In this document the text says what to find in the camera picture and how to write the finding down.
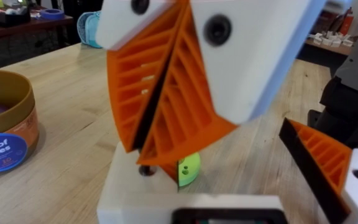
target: orange plastic part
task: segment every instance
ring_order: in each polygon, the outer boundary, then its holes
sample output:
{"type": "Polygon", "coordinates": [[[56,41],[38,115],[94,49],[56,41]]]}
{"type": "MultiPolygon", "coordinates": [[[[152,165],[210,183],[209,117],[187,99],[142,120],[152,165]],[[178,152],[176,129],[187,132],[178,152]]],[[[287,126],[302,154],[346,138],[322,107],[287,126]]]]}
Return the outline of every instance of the orange plastic part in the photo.
{"type": "Polygon", "coordinates": [[[214,112],[191,8],[187,5],[138,163],[176,162],[236,127],[214,112]]]}
{"type": "Polygon", "coordinates": [[[352,150],[311,127],[292,120],[290,122],[326,180],[336,194],[341,197],[352,150]]]}
{"type": "Polygon", "coordinates": [[[185,6],[174,4],[123,48],[108,51],[110,102],[127,152],[134,150],[137,128],[172,51],[185,6]]]}

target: tan container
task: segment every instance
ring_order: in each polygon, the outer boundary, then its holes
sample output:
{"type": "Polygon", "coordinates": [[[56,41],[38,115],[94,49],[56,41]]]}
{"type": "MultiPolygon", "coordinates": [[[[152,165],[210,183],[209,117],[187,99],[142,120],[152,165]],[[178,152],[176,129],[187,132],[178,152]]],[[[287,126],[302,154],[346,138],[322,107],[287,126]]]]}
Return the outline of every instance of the tan container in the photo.
{"type": "Polygon", "coordinates": [[[25,161],[37,147],[39,138],[30,81],[17,73],[0,71],[0,104],[9,107],[0,114],[0,133],[16,134],[25,139],[28,145],[25,161]]]}

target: blue tape roll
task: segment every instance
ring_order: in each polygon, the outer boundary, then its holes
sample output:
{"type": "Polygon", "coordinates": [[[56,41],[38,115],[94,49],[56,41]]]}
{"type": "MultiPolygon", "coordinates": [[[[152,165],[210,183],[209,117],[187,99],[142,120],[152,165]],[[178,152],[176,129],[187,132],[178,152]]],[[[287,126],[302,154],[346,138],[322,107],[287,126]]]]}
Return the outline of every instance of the blue tape roll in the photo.
{"type": "Polygon", "coordinates": [[[60,9],[42,9],[40,14],[44,19],[58,20],[65,18],[65,13],[60,9]]]}

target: wooden workbench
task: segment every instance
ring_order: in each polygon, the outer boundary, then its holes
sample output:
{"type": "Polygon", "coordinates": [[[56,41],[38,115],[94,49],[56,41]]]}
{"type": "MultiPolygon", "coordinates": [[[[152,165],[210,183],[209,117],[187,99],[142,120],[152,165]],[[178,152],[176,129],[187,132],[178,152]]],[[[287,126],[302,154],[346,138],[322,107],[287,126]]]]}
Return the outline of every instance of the wooden workbench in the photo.
{"type": "MultiPolygon", "coordinates": [[[[0,224],[97,223],[96,205],[119,142],[103,50],[74,45],[8,67],[30,78],[41,137],[34,155],[0,174],[0,224]]],[[[199,177],[181,192],[272,194],[292,224],[326,223],[278,138],[283,118],[306,122],[329,70],[295,61],[266,115],[201,151],[199,177]]]]}

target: blue label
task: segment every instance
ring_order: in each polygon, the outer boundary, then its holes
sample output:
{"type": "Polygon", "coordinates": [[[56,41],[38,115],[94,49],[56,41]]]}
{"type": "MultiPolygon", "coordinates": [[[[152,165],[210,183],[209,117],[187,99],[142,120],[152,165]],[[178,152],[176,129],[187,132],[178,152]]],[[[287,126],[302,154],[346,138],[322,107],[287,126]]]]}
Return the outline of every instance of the blue label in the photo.
{"type": "Polygon", "coordinates": [[[0,133],[0,172],[19,165],[27,153],[24,139],[15,134],[0,133]]]}

